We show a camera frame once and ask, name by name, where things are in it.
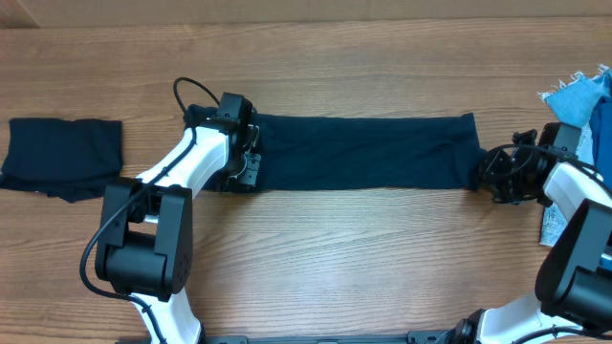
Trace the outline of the dark navy t-shirt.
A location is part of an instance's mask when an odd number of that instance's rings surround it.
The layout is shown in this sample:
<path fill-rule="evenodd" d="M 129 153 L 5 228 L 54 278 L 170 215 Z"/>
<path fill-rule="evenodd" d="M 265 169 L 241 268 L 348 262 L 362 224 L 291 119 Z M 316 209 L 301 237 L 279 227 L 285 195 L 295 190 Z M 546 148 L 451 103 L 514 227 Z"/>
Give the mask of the dark navy t-shirt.
<path fill-rule="evenodd" d="M 471 189 L 484 159 L 473 114 L 450 118 L 319 118 L 255 114 L 261 161 L 233 193 L 379 187 Z"/>

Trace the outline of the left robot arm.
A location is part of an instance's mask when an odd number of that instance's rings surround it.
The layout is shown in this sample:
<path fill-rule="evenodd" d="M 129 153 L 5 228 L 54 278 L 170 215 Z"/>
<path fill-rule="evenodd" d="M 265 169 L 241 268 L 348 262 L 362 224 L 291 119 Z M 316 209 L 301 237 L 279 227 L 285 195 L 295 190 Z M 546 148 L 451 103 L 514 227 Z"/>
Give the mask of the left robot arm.
<path fill-rule="evenodd" d="M 212 114 L 186 110 L 181 141 L 136 178 L 106 187 L 100 228 L 82 257 L 109 283 L 104 296 L 136 307 L 151 343 L 203 343 L 186 282 L 193 262 L 193 201 L 207 185 L 254 187 L 260 130 L 252 103 L 225 93 Z"/>

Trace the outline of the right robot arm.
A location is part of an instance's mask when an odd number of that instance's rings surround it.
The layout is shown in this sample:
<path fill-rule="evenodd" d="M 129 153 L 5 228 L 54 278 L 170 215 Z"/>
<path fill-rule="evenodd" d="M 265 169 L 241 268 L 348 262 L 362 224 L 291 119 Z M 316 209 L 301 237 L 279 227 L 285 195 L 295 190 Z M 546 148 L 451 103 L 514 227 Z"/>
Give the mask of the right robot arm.
<path fill-rule="evenodd" d="M 488 151 L 478 180 L 498 204 L 556 206 L 566 227 L 543 261 L 534 291 L 479 310 L 441 343 L 545 343 L 564 336 L 611 338 L 611 192 L 579 161 L 578 127 L 551 122 Z"/>

